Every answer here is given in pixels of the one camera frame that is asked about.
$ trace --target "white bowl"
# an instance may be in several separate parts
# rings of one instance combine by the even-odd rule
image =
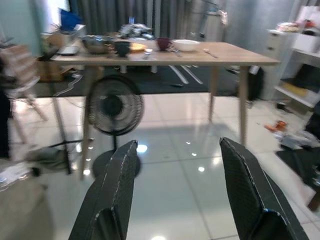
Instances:
[[[173,40],[173,46],[180,50],[180,51],[184,51],[184,52],[191,52],[196,50],[197,45],[200,44],[200,42],[198,41],[193,41],[193,40],[187,40],[187,39],[177,39],[177,40]]]

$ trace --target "wooden table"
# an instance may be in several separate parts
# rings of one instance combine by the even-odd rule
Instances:
[[[83,65],[84,68],[84,87],[83,95],[87,96],[92,83],[100,78],[98,76],[99,66],[168,66],[168,65],[198,65],[212,66],[212,76],[210,80],[210,96],[208,119],[212,120],[214,96],[217,92],[217,83],[219,77],[219,66],[240,66],[240,81],[239,81],[239,111],[240,111],[240,139],[243,145],[246,145],[247,133],[247,108],[246,99],[248,92],[248,71],[252,65],[257,66],[272,66],[278,63],[272,58],[242,49],[240,47],[225,43],[225,42],[201,42],[196,51],[181,52],[181,57],[173,52],[158,51],[154,41],[135,41],[147,45],[153,49],[152,54],[148,59],[143,59],[144,53],[132,53],[128,57],[112,57],[90,55],[84,50],[80,51],[75,56],[54,56],[53,61],[60,65]],[[212,57],[204,52],[204,49],[217,56]],[[82,165],[81,172],[83,173],[86,164],[86,156],[88,152],[88,137],[89,137],[89,120],[88,109],[85,108],[84,123],[83,123],[83,141],[82,141]]]

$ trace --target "fan stand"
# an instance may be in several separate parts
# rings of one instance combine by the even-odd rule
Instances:
[[[117,136],[112,135],[113,139],[113,150],[106,151],[99,155],[92,164],[92,172],[95,178],[97,178],[100,174],[102,174],[105,170],[106,165],[109,164],[111,157],[114,155],[114,153],[117,150]],[[134,176],[138,176],[141,169],[141,160],[137,156],[136,164],[135,164],[135,173]]]

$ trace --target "white wall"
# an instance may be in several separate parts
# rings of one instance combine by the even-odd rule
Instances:
[[[0,0],[0,25],[12,43],[25,44],[39,56],[40,37],[36,31],[30,0]]]

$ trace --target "tabletop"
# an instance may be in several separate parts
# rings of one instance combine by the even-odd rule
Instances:
[[[199,66],[272,66],[279,61],[270,57],[245,50],[226,42],[200,42],[195,51],[181,52],[180,56],[170,51],[159,51],[155,41],[134,41],[153,49],[148,59],[144,59],[144,52],[130,53],[127,57],[107,57],[106,55],[88,54],[83,48],[77,55],[55,55],[51,59],[60,65],[91,65],[91,66],[167,66],[167,65],[199,65]],[[208,49],[217,58],[204,52]]]

